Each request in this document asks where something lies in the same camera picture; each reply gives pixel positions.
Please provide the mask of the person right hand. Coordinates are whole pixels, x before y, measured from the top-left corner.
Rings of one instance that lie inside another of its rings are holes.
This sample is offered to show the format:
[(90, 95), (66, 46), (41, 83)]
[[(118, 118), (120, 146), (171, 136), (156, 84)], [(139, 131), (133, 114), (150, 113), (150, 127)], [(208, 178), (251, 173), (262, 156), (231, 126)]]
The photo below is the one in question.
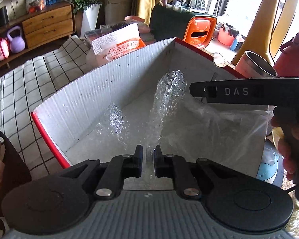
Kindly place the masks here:
[(294, 184), (299, 184), (297, 177), (298, 160), (295, 156), (295, 147), (299, 143), (299, 123), (288, 124), (288, 131), (284, 138), (278, 142), (278, 151), (284, 157), (283, 167), (286, 170), (286, 177)]

